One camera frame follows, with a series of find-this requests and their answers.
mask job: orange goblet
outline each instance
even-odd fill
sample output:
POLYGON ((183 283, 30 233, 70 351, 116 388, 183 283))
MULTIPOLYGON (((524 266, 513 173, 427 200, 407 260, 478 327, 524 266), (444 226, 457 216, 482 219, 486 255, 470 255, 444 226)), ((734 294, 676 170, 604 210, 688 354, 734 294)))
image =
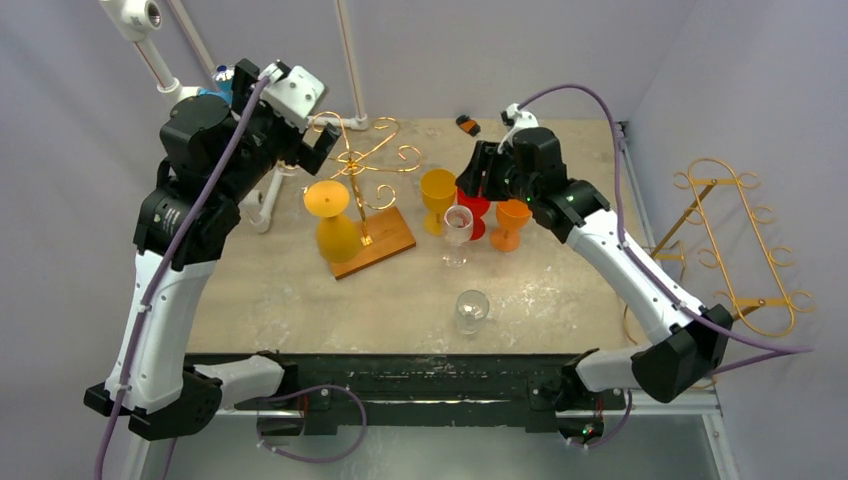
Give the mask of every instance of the orange goblet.
POLYGON ((430 213, 424 219, 424 229, 433 235, 442 234, 442 217, 456 199, 456 176, 436 168, 421 177, 421 198, 430 213))
POLYGON ((506 202, 497 202, 495 217, 498 219, 496 228, 489 241, 496 250, 511 252, 521 244, 521 235, 518 231, 530 220, 530 209, 518 200, 512 199, 506 202))

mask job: wooden base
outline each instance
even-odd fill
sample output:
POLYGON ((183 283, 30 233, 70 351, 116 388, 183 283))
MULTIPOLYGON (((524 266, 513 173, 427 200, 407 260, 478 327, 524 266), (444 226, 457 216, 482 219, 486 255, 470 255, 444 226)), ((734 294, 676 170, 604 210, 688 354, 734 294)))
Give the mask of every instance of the wooden base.
MULTIPOLYGON (((356 222, 357 231, 362 231, 362 222, 356 222)), ((373 243, 363 247, 353 260, 345 263, 330 263, 336 280, 354 274, 398 253, 415 246, 415 237, 403 220, 397 207, 387 208, 368 217, 368 233, 373 243)))

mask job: floor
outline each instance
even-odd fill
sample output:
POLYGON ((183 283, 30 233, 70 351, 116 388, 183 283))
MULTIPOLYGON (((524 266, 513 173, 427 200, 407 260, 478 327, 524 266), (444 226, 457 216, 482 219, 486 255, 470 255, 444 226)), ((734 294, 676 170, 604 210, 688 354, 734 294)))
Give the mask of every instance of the floor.
MULTIPOLYGON (((504 133, 495 121, 480 123, 478 138, 497 140, 504 133)), ((396 156, 399 146, 413 145, 423 153, 422 168, 365 172, 358 178, 375 206, 385 201, 376 198, 379 184, 395 187, 396 205, 417 246, 335 280, 314 241, 318 219, 300 198, 302 188, 316 179, 300 171, 286 179, 267 233, 257 234, 243 222, 230 235, 198 307, 190 352, 576 353, 628 345, 623 303, 583 258, 532 220, 515 252, 494 250, 484 236, 468 244, 465 266, 444 266, 444 239, 422 225, 427 210, 418 181, 434 166, 460 173, 476 139, 453 119, 399 124, 398 135, 372 155, 371 163, 414 165, 409 150, 405 162, 396 156), (491 304, 486 324, 474 335, 460 333, 453 318, 457 296, 468 289, 482 291, 491 304)), ((612 199, 613 149, 606 123, 559 120, 543 126, 558 136, 569 176, 592 182, 612 199)), ((390 130, 350 131, 351 147, 370 150, 390 130)), ((340 165, 328 161, 318 178, 328 178, 340 165)), ((627 228, 644 243, 629 190, 625 199, 627 228)), ((346 213, 357 218, 354 202, 346 213)), ((489 231, 497 225, 494 208, 485 220, 489 231)), ((643 339, 638 323, 629 323, 634 336, 643 339)))

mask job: marble countertop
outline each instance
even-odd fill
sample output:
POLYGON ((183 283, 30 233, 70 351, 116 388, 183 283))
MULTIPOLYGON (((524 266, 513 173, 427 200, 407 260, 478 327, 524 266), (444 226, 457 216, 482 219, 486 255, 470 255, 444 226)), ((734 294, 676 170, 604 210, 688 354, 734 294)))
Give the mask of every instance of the marble countertop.
MULTIPOLYGON (((478 138, 503 135, 496 122, 480 123, 478 138)), ((453 119, 401 120, 400 125, 397 137, 374 154, 372 164, 404 165, 396 151, 409 144, 424 154, 425 168, 439 166, 458 174, 476 141, 453 119)), ((560 120, 543 126, 559 137, 569 176, 592 182, 612 203, 613 150, 606 123, 560 120)), ((367 151, 385 132, 348 134, 353 149, 367 151)), ((409 156, 408 162, 414 162, 414 153, 409 156)), ((317 178, 328 178, 339 165, 328 161, 317 178)), ((418 191, 420 175, 366 172, 359 177, 374 204, 381 203, 377 185, 396 188, 396 205, 417 246, 338 281, 318 254, 318 219, 301 201, 302 188, 316 178, 302 171, 288 177, 270 230, 260 235, 243 222, 230 235, 201 298, 189 351, 577 353, 627 345, 621 324, 624 305, 612 288, 532 220, 521 231, 522 245, 515 252, 494 250, 487 233, 468 244, 466 265, 444 266, 444 239, 423 228, 427 210, 418 191), (485 325, 474 335, 460 333, 453 317, 457 296, 469 289, 485 293, 491 305, 485 325)), ((642 242, 631 198, 628 189, 627 228, 642 242)), ((357 219, 353 201, 347 214, 357 219)), ((490 232, 497 225, 494 208, 484 218, 490 232)), ((637 338, 644 338, 636 321, 631 319, 630 325, 637 338)))

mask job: orange and black object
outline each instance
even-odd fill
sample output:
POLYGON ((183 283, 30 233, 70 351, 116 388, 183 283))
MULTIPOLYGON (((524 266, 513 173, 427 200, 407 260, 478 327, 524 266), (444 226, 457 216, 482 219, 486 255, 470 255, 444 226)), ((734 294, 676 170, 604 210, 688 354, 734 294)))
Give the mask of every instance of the orange and black object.
POLYGON ((476 120, 472 119, 468 115, 460 115, 457 117, 456 124, 463 132, 471 135, 472 137, 476 137, 477 134, 480 133, 480 125, 476 120))

